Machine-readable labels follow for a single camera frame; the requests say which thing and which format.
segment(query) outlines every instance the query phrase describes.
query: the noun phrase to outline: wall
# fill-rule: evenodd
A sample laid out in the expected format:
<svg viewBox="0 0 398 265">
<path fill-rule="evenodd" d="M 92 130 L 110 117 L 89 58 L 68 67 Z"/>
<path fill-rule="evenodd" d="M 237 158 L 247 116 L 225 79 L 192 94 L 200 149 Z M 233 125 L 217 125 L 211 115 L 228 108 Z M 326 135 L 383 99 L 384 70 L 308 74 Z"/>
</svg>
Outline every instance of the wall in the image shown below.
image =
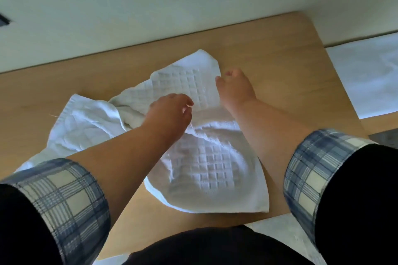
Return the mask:
<svg viewBox="0 0 398 265">
<path fill-rule="evenodd" d="M 398 29 L 398 0 L 0 0 L 0 71 L 295 10 L 324 44 Z"/>
</svg>

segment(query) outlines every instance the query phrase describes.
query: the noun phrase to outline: hand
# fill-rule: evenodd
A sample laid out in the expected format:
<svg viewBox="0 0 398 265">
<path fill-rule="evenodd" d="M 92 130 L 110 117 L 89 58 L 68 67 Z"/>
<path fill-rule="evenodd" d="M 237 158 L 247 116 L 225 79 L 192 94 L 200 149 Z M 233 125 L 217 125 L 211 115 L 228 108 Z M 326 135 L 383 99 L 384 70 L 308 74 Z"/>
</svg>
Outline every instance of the hand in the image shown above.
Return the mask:
<svg viewBox="0 0 398 265">
<path fill-rule="evenodd" d="M 171 93 L 149 106 L 142 127 L 161 136 L 171 146 L 182 137 L 192 120 L 193 102 L 186 94 Z"/>
<path fill-rule="evenodd" d="M 223 77 L 216 77 L 216 86 L 222 105 L 232 115 L 245 102 L 256 100 L 253 86 L 239 68 L 227 71 Z"/>
</svg>

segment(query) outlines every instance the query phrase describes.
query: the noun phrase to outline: gray floor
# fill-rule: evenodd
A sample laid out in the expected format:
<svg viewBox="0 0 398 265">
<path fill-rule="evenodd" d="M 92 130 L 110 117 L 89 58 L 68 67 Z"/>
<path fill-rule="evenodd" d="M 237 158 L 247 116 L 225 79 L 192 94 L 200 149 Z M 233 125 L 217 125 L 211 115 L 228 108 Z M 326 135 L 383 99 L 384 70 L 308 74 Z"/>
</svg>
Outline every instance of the gray floor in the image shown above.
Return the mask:
<svg viewBox="0 0 398 265">
<path fill-rule="evenodd" d="M 375 133 L 370 135 L 369 138 L 381 145 L 398 149 L 398 129 Z"/>
</svg>

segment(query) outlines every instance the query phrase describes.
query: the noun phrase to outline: rolled-up sleeve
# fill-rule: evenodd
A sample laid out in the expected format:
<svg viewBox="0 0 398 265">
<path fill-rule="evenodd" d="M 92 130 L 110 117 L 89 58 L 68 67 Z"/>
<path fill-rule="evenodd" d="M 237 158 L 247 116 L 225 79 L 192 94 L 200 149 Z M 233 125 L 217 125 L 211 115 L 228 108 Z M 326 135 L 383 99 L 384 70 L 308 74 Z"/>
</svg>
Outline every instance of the rolled-up sleeve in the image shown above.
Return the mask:
<svg viewBox="0 0 398 265">
<path fill-rule="evenodd" d="M 374 144 L 338 132 L 317 130 L 297 147 L 285 173 L 283 193 L 292 214 L 315 243 L 315 219 L 324 189 L 357 150 Z"/>
<path fill-rule="evenodd" d="M 111 228 L 108 203 L 95 178 L 60 158 L 17 172 L 0 183 L 25 195 L 51 232 L 66 265 L 92 264 Z"/>
</svg>

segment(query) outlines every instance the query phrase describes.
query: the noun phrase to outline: tabletop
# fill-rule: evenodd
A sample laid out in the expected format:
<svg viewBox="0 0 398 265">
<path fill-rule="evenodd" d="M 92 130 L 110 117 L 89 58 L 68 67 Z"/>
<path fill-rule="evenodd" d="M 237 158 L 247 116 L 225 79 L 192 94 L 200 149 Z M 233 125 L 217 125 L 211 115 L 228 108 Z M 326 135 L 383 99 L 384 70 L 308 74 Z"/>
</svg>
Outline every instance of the tabletop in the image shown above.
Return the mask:
<svg viewBox="0 0 398 265">
<path fill-rule="evenodd" d="M 108 100 L 198 49 L 218 60 L 221 72 L 240 67 L 262 101 L 316 127 L 366 137 L 312 22 L 293 12 L 0 74 L 0 177 L 45 147 L 72 94 Z M 245 224 L 289 212 L 265 174 L 269 213 L 180 212 L 141 185 L 99 257 L 141 250 L 185 230 Z"/>
</svg>

